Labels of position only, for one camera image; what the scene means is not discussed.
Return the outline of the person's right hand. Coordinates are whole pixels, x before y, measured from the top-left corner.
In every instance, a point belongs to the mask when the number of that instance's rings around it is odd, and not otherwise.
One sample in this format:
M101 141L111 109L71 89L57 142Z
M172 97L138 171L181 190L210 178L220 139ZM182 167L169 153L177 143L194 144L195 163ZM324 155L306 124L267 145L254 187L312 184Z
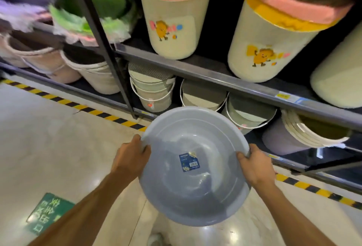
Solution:
M267 192L275 188L275 171L271 158L262 152L256 144L250 144L248 167L242 167L247 182L257 192Z

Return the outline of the person's left hand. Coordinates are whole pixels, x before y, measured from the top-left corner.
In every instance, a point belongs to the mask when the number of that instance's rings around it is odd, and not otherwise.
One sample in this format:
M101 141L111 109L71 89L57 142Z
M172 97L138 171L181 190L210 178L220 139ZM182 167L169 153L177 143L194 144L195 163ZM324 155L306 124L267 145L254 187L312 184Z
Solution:
M129 143L123 143L117 150L110 171L111 179L117 188L126 188L142 174L148 162L141 158L144 148L141 136L136 134Z

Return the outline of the grey plastic basin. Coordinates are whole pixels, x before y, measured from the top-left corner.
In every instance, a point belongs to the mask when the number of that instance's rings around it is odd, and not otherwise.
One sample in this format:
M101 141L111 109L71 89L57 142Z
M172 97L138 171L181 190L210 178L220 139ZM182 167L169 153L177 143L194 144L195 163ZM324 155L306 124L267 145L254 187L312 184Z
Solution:
M142 135L151 146L139 177L147 200L186 226L218 224L234 215L251 190L236 153L250 156L241 131L210 109L178 107L158 116Z

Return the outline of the person's left forearm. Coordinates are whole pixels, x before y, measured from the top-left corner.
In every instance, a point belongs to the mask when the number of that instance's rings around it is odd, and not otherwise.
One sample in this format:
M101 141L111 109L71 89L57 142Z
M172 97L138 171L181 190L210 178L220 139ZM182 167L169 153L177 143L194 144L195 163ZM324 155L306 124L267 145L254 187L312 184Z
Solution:
M92 246L112 205L136 177L125 169L106 175L91 193L28 246Z

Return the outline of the person's right forearm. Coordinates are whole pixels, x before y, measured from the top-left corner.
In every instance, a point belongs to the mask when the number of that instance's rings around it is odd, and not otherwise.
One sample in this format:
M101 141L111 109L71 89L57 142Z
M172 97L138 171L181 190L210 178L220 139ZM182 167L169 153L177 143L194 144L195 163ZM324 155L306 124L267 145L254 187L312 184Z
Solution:
M252 187L267 206L286 246L337 246L286 198L275 182Z

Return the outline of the lilac bucket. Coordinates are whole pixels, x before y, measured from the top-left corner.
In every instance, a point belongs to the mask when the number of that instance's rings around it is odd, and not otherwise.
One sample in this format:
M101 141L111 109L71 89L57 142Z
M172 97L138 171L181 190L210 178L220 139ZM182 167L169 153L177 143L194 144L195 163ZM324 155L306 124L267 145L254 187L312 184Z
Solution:
M286 129L282 118L279 117L263 133L262 142L271 153L284 156L310 149L294 138Z

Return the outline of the stack of white buckets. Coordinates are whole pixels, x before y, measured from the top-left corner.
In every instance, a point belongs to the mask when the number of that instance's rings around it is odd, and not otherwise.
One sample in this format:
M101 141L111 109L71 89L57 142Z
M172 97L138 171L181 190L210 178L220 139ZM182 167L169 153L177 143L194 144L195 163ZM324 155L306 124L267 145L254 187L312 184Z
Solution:
M348 128L301 116L292 110L282 110L281 113L278 135L295 150L335 147L352 135Z

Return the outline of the yellow shelf price tag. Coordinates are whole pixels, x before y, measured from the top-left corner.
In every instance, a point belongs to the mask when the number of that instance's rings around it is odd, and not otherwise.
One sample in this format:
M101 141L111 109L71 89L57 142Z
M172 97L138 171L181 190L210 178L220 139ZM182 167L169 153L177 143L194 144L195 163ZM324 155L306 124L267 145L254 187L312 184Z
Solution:
M274 97L276 97L278 99L285 100L285 101L290 102L290 103L296 103L301 98L299 96L292 95L290 93L285 93L285 92L279 92Z

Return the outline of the person's shoe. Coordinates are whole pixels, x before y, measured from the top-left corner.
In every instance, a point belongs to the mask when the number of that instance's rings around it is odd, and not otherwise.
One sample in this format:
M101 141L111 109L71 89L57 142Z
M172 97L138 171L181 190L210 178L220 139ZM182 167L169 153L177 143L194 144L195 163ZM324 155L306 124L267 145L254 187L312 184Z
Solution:
M147 246L171 246L166 243L164 236L161 233L151 234L147 240Z

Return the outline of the white bucket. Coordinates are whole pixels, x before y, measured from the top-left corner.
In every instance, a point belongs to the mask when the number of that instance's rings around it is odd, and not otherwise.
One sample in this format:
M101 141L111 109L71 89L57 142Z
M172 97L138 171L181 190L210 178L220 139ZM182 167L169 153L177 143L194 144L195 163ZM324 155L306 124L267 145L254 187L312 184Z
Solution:
M111 95L120 92L120 88L102 55L85 48L64 45L60 52L62 59L80 75L98 93Z

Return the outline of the black metal shelf rack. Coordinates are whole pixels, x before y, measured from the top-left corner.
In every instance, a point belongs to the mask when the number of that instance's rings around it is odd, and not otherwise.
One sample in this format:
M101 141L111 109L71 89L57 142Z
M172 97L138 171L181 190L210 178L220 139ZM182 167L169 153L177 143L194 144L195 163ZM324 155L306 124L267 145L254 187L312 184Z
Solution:
M292 173L301 177L318 178L333 185L353 189L362 194L362 108L341 109L323 102L312 91L309 76L317 65L339 44L344 37L362 21L362 4L353 6L343 20L324 33L320 33L295 57L290 66L275 78L264 83L242 82L227 67L227 45L231 43L232 31L236 27L237 10L241 10L242 0L234 0L238 5L231 8L230 29L225 33L225 40L212 40L206 32L220 18L220 11L228 6L224 0L211 0L206 14L202 36L196 52L181 61L161 59L152 49L145 21L139 22L133 36L124 44L115 48L118 55L127 60L136 59L149 65L170 67L171 71L183 78L195 81L209 81L220 85L235 94L256 98L284 109L294 109L309 117L319 120L332 120L332 123L358 128L346 142L353 150L331 148L324 151L325 158L307 158L310 151L300 151L283 156L277 164L292 169ZM301 97L296 103L290 103L274 97L279 92Z

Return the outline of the green floor sign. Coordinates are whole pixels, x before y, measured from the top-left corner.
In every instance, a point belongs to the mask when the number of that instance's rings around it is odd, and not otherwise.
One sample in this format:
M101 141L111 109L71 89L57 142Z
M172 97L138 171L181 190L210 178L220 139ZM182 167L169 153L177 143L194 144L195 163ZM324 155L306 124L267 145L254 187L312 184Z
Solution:
M45 193L26 220L26 229L38 236L58 221L74 203L52 193Z

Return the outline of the cream bucket with cartoon print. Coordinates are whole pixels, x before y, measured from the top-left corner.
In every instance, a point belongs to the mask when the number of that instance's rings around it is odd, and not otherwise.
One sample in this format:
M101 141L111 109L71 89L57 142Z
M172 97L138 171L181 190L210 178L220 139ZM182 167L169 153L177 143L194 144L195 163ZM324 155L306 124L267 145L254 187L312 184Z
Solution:
M150 43L164 58L180 60L197 48L210 0L141 0Z
M244 0L229 48L229 69L247 82L272 79L317 34L343 19L355 1Z

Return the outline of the plain cream bucket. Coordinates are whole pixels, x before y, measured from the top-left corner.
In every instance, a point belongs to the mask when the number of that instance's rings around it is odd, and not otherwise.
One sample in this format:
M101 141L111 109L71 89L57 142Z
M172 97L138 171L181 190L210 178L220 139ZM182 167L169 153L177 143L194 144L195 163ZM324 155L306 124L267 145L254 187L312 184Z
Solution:
M362 107L362 21L312 72L310 85L333 106Z

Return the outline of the stack of green basins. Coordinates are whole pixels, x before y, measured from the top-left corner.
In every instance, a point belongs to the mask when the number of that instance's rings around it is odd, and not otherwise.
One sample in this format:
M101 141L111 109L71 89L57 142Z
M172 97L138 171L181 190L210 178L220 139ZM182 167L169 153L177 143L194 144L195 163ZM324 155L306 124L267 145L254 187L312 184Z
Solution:
M109 43L121 43L131 34L141 11L135 0L92 0ZM52 16L53 33L62 35L68 44L98 47L92 30L76 0L56 0L48 10Z

